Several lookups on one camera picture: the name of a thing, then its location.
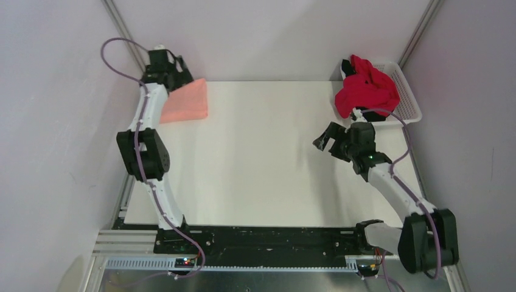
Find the salmon pink t-shirt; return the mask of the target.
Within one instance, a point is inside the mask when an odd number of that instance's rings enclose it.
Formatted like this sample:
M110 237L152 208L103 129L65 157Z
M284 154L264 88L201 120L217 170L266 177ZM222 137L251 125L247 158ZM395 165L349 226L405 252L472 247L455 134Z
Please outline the salmon pink t-shirt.
M159 123L200 120L207 116L207 83L204 78L200 78L169 94L162 108Z

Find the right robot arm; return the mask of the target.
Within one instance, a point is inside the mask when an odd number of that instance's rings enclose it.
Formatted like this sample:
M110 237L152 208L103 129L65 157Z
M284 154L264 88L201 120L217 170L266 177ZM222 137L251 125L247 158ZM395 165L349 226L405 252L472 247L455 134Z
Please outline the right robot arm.
M394 169L394 162L377 151L375 128L369 122L354 122L346 128L329 123L312 144L320 151L350 162L354 172L377 189L402 222L401 228L381 220L357 224L354 248L369 254L376 247L399 257L411 274L438 271L458 264L460 255L456 217L438 209L413 190Z

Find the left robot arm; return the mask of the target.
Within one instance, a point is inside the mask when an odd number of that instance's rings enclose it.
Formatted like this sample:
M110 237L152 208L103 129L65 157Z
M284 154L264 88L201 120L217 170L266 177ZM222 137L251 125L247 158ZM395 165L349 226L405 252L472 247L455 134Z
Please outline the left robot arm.
M150 62L138 79L140 98L127 130L116 135L124 166L148 193L158 218L155 253L197 254L184 213L168 179L171 161L157 127L169 94L192 82L183 59L163 46L148 52Z

